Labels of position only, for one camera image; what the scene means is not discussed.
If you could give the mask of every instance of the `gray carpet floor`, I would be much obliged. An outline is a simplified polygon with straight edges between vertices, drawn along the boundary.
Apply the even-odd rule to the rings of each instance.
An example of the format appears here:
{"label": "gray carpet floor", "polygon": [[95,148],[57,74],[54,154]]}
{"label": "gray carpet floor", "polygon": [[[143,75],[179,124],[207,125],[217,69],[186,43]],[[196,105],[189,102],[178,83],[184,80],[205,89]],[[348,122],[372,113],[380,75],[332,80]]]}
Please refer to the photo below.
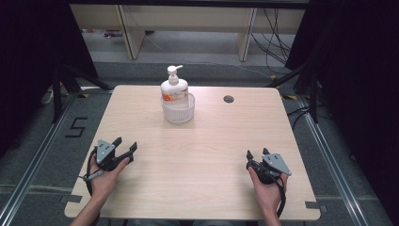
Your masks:
{"label": "gray carpet floor", "polygon": [[[121,84],[158,86],[167,78],[168,64],[97,62],[95,66],[100,79],[112,86]],[[271,82],[270,75],[275,74],[266,67],[246,66],[243,68],[185,63],[180,74],[189,82],[190,86],[222,87],[263,87]],[[288,72],[284,68],[273,68],[273,71]],[[281,85],[279,87],[280,94],[294,94],[292,91],[294,83],[293,79]],[[79,79],[79,84],[82,87],[92,86],[81,79]],[[111,94],[107,92],[94,91],[88,97],[74,100],[56,140],[51,145],[50,151],[11,225],[67,225],[71,222],[64,215],[66,203],[63,201],[63,197],[71,194],[110,96]],[[287,113],[299,108],[297,100],[282,101]],[[329,115],[327,107],[319,107],[317,112],[319,126],[370,225],[391,225],[356,161],[349,158],[350,150],[333,118]],[[291,124],[294,123],[298,115],[293,114],[289,117]],[[71,129],[73,121],[77,117],[87,118],[75,124],[85,127],[85,130],[81,137],[68,137],[68,135],[79,134],[78,130]],[[8,150],[6,155],[0,159],[0,203],[2,205],[8,200],[13,187],[23,177],[27,166],[44,140],[52,124],[52,119],[52,103],[38,109],[20,137],[20,146]],[[283,225],[353,225],[352,218],[348,214],[343,199],[328,171],[325,159],[321,155],[304,117],[298,119],[294,133],[316,199],[322,207],[322,215],[316,221],[285,221]],[[108,223],[107,219],[102,219],[99,225],[108,225]],[[113,219],[111,223],[112,225],[122,225],[121,220]]]}

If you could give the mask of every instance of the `floor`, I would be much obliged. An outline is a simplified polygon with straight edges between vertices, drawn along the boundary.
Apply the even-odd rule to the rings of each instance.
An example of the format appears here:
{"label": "floor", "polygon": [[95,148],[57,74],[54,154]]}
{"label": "floor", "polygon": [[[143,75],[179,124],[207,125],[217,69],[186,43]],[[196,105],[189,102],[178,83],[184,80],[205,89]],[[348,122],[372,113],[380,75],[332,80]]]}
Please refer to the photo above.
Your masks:
{"label": "floor", "polygon": [[[246,67],[248,66],[253,66],[255,69],[257,66],[268,66],[270,69],[283,67],[281,60],[267,55],[254,39],[251,40],[249,45],[247,61],[240,62],[234,34],[150,32],[143,42],[138,58],[131,60],[127,55],[123,38],[113,37],[109,39],[104,37],[103,33],[104,31],[102,30],[84,31],[82,33],[94,62],[167,63],[171,65],[186,62],[186,64],[232,65],[238,70],[247,70]],[[265,35],[264,37],[261,34],[254,34],[254,36],[263,46],[269,46],[266,38],[270,39],[270,35]],[[295,38],[295,36],[291,35],[280,37],[287,46],[291,46]],[[284,60],[285,54],[282,53],[278,45],[270,45],[269,50],[282,61]],[[282,90],[286,92],[284,94],[292,94],[291,90],[284,89],[289,87],[288,85],[282,85],[282,87]],[[95,110],[96,107],[100,110],[105,108],[106,99],[109,97],[97,95],[96,98],[102,100],[99,102],[102,105],[95,105],[95,103],[84,104],[84,100],[78,98],[75,103],[71,104],[72,114],[78,115],[79,111]],[[283,100],[287,112],[292,112],[305,105],[306,100],[304,98],[306,99],[306,97],[299,97],[294,102]],[[322,216],[319,220],[313,222],[283,222],[283,225],[391,225],[378,198],[367,184],[361,170],[356,166],[356,162],[354,163],[348,157],[350,151],[344,146],[344,140],[327,110],[320,109],[318,114],[321,120],[317,125],[312,124],[311,118],[307,115],[303,116],[304,118],[301,121],[297,121],[297,123],[295,120],[299,119],[298,115],[290,118],[290,121],[292,124],[296,123],[295,138],[299,149],[303,152],[301,154],[307,166]],[[47,131],[57,129],[47,123],[51,117],[52,107],[51,105],[46,105],[34,117],[37,120],[32,121],[27,126],[25,138],[29,139],[30,142],[22,143],[18,149],[33,150],[33,152],[9,152],[6,157],[1,159],[0,203],[2,204],[0,207],[5,207],[4,203],[10,199],[13,189],[18,187],[18,184],[23,183],[21,178],[26,173],[26,170],[30,169],[28,166],[37,159],[37,154],[34,151],[42,148],[42,141],[48,138],[46,137]],[[50,145],[55,150],[65,149],[65,147],[58,146],[59,144],[56,141],[50,143]],[[57,158],[57,152],[47,154],[43,158]],[[61,162],[57,164],[44,161],[38,164],[39,170],[37,174],[28,178],[32,180],[33,184],[28,185],[29,190],[26,193],[26,197],[20,203],[15,204],[17,209],[19,207],[19,210],[9,215],[10,218],[14,218],[10,225],[46,225],[48,222],[56,222],[57,220],[62,222],[61,224],[68,222],[62,212],[65,207],[65,201],[60,200],[59,196],[66,197],[72,190],[66,186],[66,181],[60,181],[56,177],[62,172],[65,177],[74,178],[74,175],[71,175],[73,174],[71,169],[76,166],[80,168],[79,166],[82,163],[68,163],[67,161],[67,163],[61,164]],[[337,186],[342,181],[342,178],[344,185]],[[43,199],[42,197],[44,196],[39,196],[38,194],[45,194],[47,198]],[[351,206],[357,209],[356,205],[360,205],[358,211],[351,210]],[[39,213],[37,216],[30,216],[30,213],[36,212]],[[106,220],[103,220],[101,225],[106,225],[107,223]]]}

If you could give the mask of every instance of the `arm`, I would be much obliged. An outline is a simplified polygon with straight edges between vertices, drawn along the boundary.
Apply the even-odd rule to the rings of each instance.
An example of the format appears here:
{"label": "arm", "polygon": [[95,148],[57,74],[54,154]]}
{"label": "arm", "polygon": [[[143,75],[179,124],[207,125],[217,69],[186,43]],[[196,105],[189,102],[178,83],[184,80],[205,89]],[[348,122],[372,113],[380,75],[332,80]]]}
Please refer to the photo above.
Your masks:
{"label": "arm", "polygon": [[[98,169],[96,163],[96,154],[90,159],[90,173]],[[91,180],[92,196],[88,204],[79,215],[73,220],[74,225],[90,225],[99,215],[109,195],[114,190],[117,179],[123,169],[129,164],[129,157],[123,159],[120,164],[112,171],[105,171],[100,176]]]}
{"label": "arm", "polygon": [[[267,226],[280,226],[279,217],[277,216],[277,208],[279,207],[280,195],[279,188],[275,184],[265,185],[263,184],[256,174],[253,168],[248,168],[250,178],[255,188],[255,194],[259,207],[262,211],[264,223]],[[281,174],[281,180],[283,181],[285,188],[287,187],[288,175],[285,173]]]}

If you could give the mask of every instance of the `metal bar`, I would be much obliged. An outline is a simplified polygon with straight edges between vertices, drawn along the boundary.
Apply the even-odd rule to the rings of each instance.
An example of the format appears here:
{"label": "metal bar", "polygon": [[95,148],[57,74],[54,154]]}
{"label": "metal bar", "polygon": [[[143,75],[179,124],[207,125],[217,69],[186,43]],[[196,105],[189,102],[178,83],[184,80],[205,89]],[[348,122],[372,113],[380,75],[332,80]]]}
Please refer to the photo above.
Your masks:
{"label": "metal bar", "polygon": [[[300,107],[308,106],[305,98],[303,96],[298,96],[298,101]],[[366,226],[369,225],[367,219],[364,216],[363,211],[361,210],[360,204],[355,197],[352,189],[349,184],[346,182],[345,177],[343,176],[343,172],[338,166],[337,161],[335,160],[334,154],[330,150],[327,141],[325,140],[323,133],[320,130],[320,127],[317,123],[313,122],[310,114],[306,114],[306,121],[311,128],[311,132],[314,136],[314,139],[319,146],[320,152],[324,157],[326,164],[328,166],[329,172],[337,186],[342,198],[343,202],[348,209],[349,215],[352,218],[354,225]]]}
{"label": "metal bar", "polygon": [[50,127],[50,130],[48,131],[46,137],[44,138],[35,156],[33,157],[28,168],[26,169],[24,176],[21,178],[20,182],[17,184],[11,196],[9,197],[7,203],[2,208],[0,222],[3,226],[8,226],[13,220],[15,214],[17,213],[18,208],[24,200],[27,190],[29,189],[36,175],[38,174],[41,164],[43,163],[44,158],[48,154],[51,145],[56,139],[56,135],[60,130],[66,118],[66,115],[76,98],[77,94],[72,94],[67,98],[67,101],[65,103],[65,110],[60,115],[58,121],[53,123],[53,125]]}

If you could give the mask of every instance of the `pump bottle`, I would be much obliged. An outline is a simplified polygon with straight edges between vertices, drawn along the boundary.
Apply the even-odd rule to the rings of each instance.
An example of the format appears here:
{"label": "pump bottle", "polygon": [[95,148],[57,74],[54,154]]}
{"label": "pump bottle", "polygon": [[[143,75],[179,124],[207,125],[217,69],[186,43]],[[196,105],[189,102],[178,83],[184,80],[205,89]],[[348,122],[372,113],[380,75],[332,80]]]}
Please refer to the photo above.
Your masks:
{"label": "pump bottle", "polygon": [[188,84],[184,79],[177,76],[177,70],[182,68],[180,66],[169,66],[167,81],[161,84],[162,99],[165,105],[170,108],[183,109],[188,108]]}

